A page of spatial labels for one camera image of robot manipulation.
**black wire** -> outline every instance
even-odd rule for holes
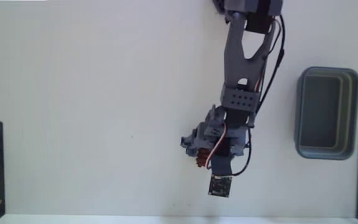
[[[281,34],[281,24],[278,22],[278,20],[274,19],[274,22],[276,22],[278,24],[278,33],[277,33],[277,36],[276,36],[276,39],[274,40],[274,43],[273,43],[273,47],[272,49],[268,52],[267,55],[270,55],[270,53],[272,53],[272,51],[274,50],[274,48],[276,47],[276,44],[277,44],[277,41],[278,41],[278,37],[280,36]]]
[[[265,90],[265,93],[259,103],[259,106],[256,110],[256,113],[259,112],[259,109],[260,107],[262,106],[262,104],[264,103],[265,99],[266,99],[266,96],[267,96],[267,93],[269,92],[269,89],[270,87],[272,86],[272,83],[273,83],[273,80],[274,80],[274,77],[276,76],[276,73],[277,73],[277,70],[281,64],[281,61],[283,60],[284,58],[284,42],[285,42],[285,24],[284,24],[284,19],[283,19],[283,16],[280,15],[280,21],[281,21],[281,25],[282,25],[282,41],[281,41],[281,47],[280,47],[280,53],[278,53],[278,57],[277,57],[277,61],[276,61],[276,65],[274,67],[274,71],[273,71],[273,74],[272,74],[272,77],[270,78],[270,81],[268,82],[267,84],[267,87],[266,87],[266,90]]]
[[[247,169],[249,161],[251,160],[252,142],[251,142],[251,129],[250,128],[248,129],[248,145],[249,145],[249,149],[248,149],[247,162],[246,162],[244,168],[242,168],[242,170],[240,170],[239,172],[236,172],[235,174],[233,174],[234,177],[242,174]]]

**white wall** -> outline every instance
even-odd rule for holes
[[[358,1],[283,14],[287,54],[226,199],[179,146],[219,103],[228,26],[210,1],[0,2],[7,213],[353,217],[357,153],[303,159],[293,128],[304,69],[358,71]]]

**cable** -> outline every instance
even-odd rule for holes
[[[238,175],[240,175],[240,174],[242,174],[246,169],[247,169],[247,167],[248,167],[248,165],[249,165],[249,161],[251,160],[251,153],[252,153],[252,141],[251,141],[251,129],[249,128],[248,129],[248,143],[247,143],[247,145],[248,145],[248,148],[249,148],[249,150],[248,150],[248,158],[247,158],[247,162],[246,162],[246,164],[244,165],[244,167],[242,168],[242,170],[240,170],[239,172],[236,172],[235,174],[224,174],[224,175],[216,175],[216,176],[220,176],[220,177],[227,177],[227,176],[234,176],[234,177],[236,177],[236,176],[238,176]]]
[[[211,167],[209,166],[209,160],[211,160],[212,156],[215,154],[215,151],[218,149],[219,145],[222,143],[224,137],[226,136],[227,133],[227,126],[226,123],[223,122],[223,133],[221,135],[221,137],[219,138],[218,142],[215,144],[214,148],[211,150],[211,152],[209,153],[209,156],[207,157],[206,161],[205,161],[205,167],[207,169],[210,169]]]
[[[248,129],[248,145],[249,145],[249,150],[248,150],[247,162],[246,162],[244,168],[242,168],[242,170],[240,170],[239,172],[236,172],[235,174],[233,174],[234,177],[242,174],[247,169],[249,161],[251,160],[252,142],[251,142],[251,129],[250,128]]]
[[[276,47],[276,44],[277,44],[277,41],[278,41],[278,37],[280,36],[281,34],[281,24],[278,22],[278,20],[274,19],[274,22],[276,22],[278,24],[278,33],[277,33],[277,36],[276,36],[276,39],[274,40],[274,44],[273,44],[273,47],[272,49],[268,52],[267,55],[270,55],[270,53],[272,53],[272,51],[274,50],[274,48]]]
[[[259,106],[256,110],[256,113],[259,112],[259,109],[260,107],[262,106],[262,104],[264,103],[265,99],[266,99],[266,96],[267,96],[267,93],[269,92],[269,89],[270,87],[272,86],[272,83],[273,83],[273,80],[274,80],[274,77],[276,76],[276,73],[277,73],[277,70],[281,64],[281,61],[283,60],[284,58],[284,42],[285,42],[285,24],[284,24],[284,18],[282,15],[280,15],[280,21],[281,21],[281,24],[282,24],[282,41],[281,41],[281,47],[280,47],[280,53],[278,53],[278,57],[277,57],[277,61],[276,61],[276,65],[274,67],[274,71],[273,71],[273,74],[272,74],[272,77],[270,78],[270,81],[268,82],[267,84],[267,87],[266,87],[266,90],[265,90],[265,93],[259,103]]]

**mounting hole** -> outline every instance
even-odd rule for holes
[[[248,83],[248,79],[246,79],[246,78],[241,78],[238,81],[238,84],[240,84],[240,85],[246,85],[247,83]]]

